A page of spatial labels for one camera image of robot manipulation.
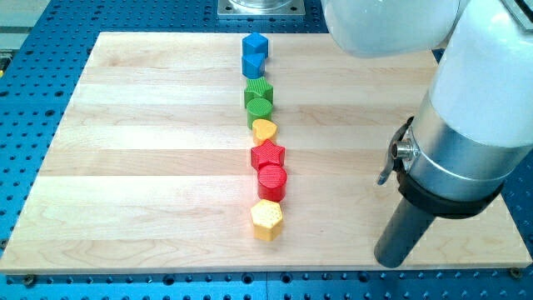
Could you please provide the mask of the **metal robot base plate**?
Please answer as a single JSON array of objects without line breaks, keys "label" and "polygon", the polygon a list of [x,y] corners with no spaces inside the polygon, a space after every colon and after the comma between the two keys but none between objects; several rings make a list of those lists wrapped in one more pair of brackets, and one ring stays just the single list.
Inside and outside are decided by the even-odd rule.
[{"label": "metal robot base plate", "polygon": [[240,16],[303,16],[303,0],[218,0],[219,17]]}]

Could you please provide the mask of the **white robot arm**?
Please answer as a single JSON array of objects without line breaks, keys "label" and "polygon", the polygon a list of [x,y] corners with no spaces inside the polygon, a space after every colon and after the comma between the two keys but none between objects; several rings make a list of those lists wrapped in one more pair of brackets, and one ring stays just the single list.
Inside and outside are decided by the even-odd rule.
[{"label": "white robot arm", "polygon": [[336,43],[357,57],[445,52],[421,107],[391,141],[385,182],[444,218],[480,213],[532,149],[529,1],[328,0]]}]

